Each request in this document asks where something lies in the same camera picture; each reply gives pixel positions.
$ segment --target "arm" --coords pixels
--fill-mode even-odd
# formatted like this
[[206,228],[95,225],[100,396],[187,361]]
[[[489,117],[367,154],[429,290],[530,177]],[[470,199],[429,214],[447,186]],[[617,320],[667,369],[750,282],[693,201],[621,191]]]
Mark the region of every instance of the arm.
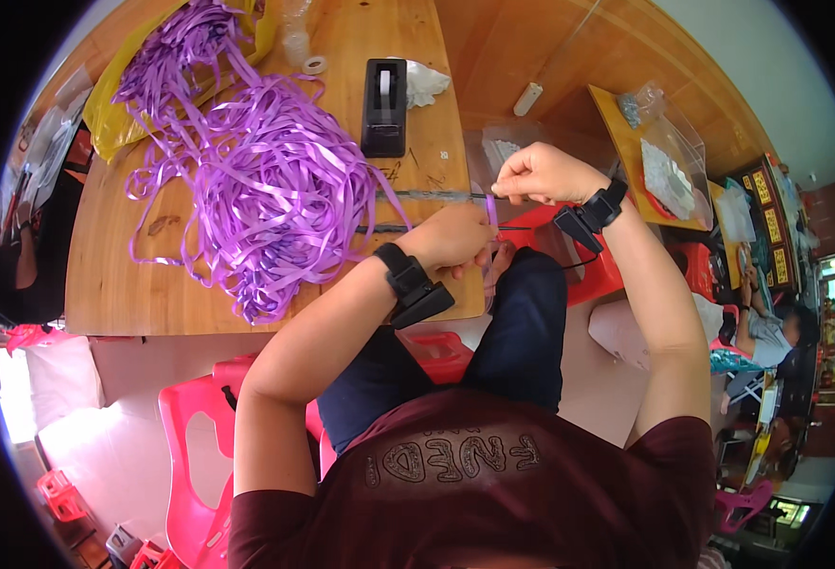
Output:
[[[428,274],[454,267],[458,278],[469,264],[480,263],[480,249],[494,236],[486,224],[479,208],[452,206],[397,244]],[[387,272],[377,257],[362,261],[293,318],[256,358],[237,398],[235,495],[251,490],[316,492],[305,408],[392,311],[396,296]]]
[[16,290],[26,289],[36,282],[38,266],[36,265],[36,243],[32,236],[32,228],[23,225],[20,229],[20,256],[16,261]]
[[691,415],[708,422],[710,380],[708,344],[686,280],[629,199],[621,207],[604,240],[651,358],[651,380],[629,447],[666,419]]
[[759,291],[759,273],[753,266],[746,267],[745,277],[746,278],[743,279],[742,287],[752,291],[751,302],[753,310],[755,310],[759,316],[765,318],[765,316],[768,315],[768,308],[765,306],[765,300],[762,298],[762,293]]
[[[590,165],[536,143],[515,153],[493,191],[516,203],[584,203],[609,180]],[[651,355],[651,381],[627,446],[660,422],[691,415],[708,420],[708,346],[686,281],[671,256],[628,199],[604,229],[604,239],[623,277],[629,306]]]
[[747,358],[752,358],[756,351],[756,341],[750,336],[750,305],[758,292],[753,292],[749,280],[743,282],[740,291],[743,306],[740,308],[740,321],[737,322],[737,340],[734,343],[738,350],[746,354]]

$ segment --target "woman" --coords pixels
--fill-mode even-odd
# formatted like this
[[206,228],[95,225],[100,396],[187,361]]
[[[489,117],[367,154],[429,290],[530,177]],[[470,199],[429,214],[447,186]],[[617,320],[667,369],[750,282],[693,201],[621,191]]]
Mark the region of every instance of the woman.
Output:
[[[608,184],[535,144],[493,191],[585,203]],[[715,490],[708,348],[670,255],[628,199],[621,208],[603,235],[651,352],[626,450],[556,415],[567,300],[556,261],[501,250],[492,323],[463,380],[439,391],[382,326],[397,299],[370,257],[278,332],[245,378],[229,566],[694,567]],[[494,234],[465,204],[397,244],[428,273],[458,278]],[[304,426],[315,398],[339,453],[319,485]]]

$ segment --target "person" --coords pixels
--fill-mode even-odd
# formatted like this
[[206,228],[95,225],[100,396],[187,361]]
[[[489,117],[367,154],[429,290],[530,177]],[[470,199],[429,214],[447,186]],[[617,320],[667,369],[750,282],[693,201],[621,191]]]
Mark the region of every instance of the person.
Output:
[[[795,305],[782,320],[766,306],[759,290],[758,271],[747,267],[741,290],[740,320],[732,345],[763,368],[773,368],[797,347],[819,341],[819,322],[815,313]],[[728,384],[720,399],[720,413],[726,415],[730,402],[753,380],[755,372],[741,371]]]
[[[493,191],[584,203],[608,184],[536,143],[506,161]],[[461,204],[396,244],[428,274],[458,279],[494,235],[480,208]],[[568,290],[553,258],[500,251],[492,322],[462,381],[444,389],[382,325],[397,299],[369,257],[246,375],[228,566],[696,566],[715,494],[705,336],[685,280],[628,198],[603,236],[651,351],[625,449],[556,415]],[[305,429],[314,399],[338,454],[319,484]]]
[[0,326],[47,324],[64,312],[64,285],[82,183],[62,172],[41,207],[37,233],[32,204],[17,206],[16,239],[0,246]]

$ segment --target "black wristband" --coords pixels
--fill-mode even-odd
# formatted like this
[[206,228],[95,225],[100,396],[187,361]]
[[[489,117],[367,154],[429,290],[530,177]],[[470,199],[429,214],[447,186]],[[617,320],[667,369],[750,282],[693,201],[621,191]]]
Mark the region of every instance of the black wristband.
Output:
[[418,259],[406,256],[395,243],[384,243],[373,254],[389,268],[386,280],[399,299],[389,318],[393,328],[423,321],[456,303],[443,283],[431,281]]

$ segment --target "navy pants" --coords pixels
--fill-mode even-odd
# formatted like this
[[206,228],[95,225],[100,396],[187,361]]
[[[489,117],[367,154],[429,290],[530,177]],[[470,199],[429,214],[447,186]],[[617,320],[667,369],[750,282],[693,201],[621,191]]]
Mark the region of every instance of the navy pants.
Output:
[[[563,388],[566,300],[566,277],[557,261],[528,247],[519,249],[497,283],[493,321],[452,389],[493,393],[556,413]],[[380,326],[317,398],[319,416],[341,454],[384,413],[439,389],[392,327]]]

